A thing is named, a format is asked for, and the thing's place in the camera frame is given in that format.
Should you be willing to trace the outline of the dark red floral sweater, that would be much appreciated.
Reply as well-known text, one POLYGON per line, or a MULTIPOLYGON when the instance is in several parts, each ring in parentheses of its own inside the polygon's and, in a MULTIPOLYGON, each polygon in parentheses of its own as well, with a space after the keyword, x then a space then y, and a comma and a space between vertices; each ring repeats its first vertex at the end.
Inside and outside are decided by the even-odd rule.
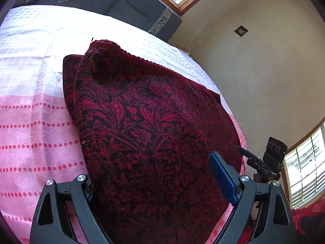
POLYGON ((209 155, 242 167, 220 96, 105 40, 65 56, 63 91, 110 239, 205 243, 228 206, 209 155))

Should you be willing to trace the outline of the red sleeve of person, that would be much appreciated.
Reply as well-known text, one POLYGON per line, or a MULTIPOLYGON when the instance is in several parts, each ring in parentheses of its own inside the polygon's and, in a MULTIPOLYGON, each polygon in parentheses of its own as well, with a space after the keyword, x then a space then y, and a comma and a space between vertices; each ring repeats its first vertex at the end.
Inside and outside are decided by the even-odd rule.
POLYGON ((324 233, 324 199, 319 199, 308 207, 293 209, 291 212, 299 234, 316 237, 324 233))

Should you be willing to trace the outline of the side window with blinds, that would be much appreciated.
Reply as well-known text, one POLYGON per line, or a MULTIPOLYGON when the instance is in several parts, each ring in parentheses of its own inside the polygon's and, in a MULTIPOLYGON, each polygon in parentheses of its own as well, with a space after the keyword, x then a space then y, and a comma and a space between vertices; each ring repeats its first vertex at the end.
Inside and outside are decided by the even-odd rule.
POLYGON ((324 119, 289 148, 282 174, 292 209, 303 208, 324 195, 324 119))

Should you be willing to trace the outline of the pink checkered bed sheet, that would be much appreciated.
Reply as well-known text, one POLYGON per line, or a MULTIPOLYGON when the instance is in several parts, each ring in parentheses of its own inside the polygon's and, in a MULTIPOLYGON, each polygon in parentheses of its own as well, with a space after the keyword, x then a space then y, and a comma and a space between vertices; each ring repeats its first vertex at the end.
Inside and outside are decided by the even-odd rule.
MULTIPOLYGON (((101 40, 217 93, 240 145, 246 143, 217 86, 181 50, 110 16, 55 5, 12 9, 1 25, 1 214, 22 243, 30 242, 45 182, 68 182, 88 173, 64 99, 63 59, 84 55, 101 40)), ((231 211, 228 204, 205 243, 216 239, 231 211)))

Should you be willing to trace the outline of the round wooden glass side table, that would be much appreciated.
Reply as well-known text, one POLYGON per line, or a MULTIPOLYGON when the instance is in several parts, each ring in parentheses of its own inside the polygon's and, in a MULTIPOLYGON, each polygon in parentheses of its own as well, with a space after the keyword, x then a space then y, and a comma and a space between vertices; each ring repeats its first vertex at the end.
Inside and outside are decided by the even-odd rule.
POLYGON ((176 46, 179 50, 183 51, 184 53, 186 53, 188 56, 191 54, 191 49, 189 46, 184 45, 184 44, 178 44, 176 46))

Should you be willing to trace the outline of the grey square cushion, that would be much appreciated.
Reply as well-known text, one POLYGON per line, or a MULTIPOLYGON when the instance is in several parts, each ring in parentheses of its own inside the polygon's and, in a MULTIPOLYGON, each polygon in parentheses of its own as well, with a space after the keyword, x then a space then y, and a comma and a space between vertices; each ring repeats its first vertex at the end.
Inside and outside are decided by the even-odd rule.
POLYGON ((137 28, 147 21, 147 17, 133 8, 126 0, 117 0, 106 15, 137 28))

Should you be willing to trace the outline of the grey sofa with patterned stripes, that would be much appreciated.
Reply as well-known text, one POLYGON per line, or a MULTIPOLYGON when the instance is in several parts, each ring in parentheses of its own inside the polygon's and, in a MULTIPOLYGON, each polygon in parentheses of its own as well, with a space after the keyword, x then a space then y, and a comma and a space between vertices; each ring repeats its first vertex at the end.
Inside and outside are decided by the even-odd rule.
POLYGON ((181 25, 181 18, 160 0, 39 0, 113 17, 168 41, 181 25))

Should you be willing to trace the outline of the dark wall switch plate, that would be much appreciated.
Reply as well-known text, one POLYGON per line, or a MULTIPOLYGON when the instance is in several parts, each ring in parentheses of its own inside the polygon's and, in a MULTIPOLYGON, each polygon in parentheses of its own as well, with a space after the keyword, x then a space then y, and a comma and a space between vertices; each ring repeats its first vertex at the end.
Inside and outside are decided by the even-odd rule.
POLYGON ((238 36, 243 37, 246 33, 248 33, 248 30, 241 25, 235 30, 235 33, 238 34, 238 36))

